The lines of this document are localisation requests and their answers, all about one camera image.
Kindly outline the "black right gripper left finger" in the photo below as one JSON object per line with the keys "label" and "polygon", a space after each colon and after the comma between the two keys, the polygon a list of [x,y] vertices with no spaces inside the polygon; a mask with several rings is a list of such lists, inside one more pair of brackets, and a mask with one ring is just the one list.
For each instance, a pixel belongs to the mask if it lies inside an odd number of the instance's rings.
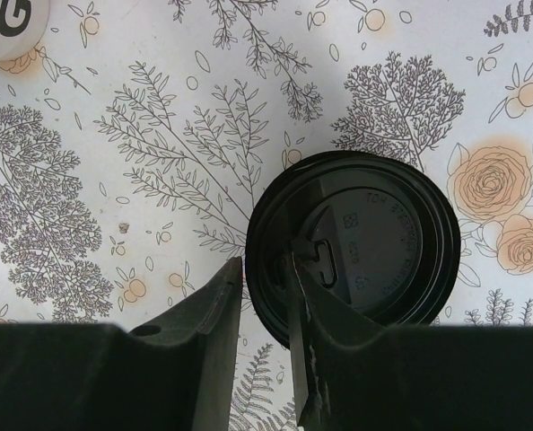
{"label": "black right gripper left finger", "polygon": [[107,323],[0,324],[0,430],[224,430],[242,262],[125,331]]}

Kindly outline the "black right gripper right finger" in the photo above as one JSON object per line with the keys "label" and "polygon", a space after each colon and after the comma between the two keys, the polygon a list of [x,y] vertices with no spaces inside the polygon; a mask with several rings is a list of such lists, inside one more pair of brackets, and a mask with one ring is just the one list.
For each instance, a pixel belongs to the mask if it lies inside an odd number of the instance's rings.
{"label": "black right gripper right finger", "polygon": [[288,335],[306,430],[533,430],[533,326],[382,326],[291,243]]}

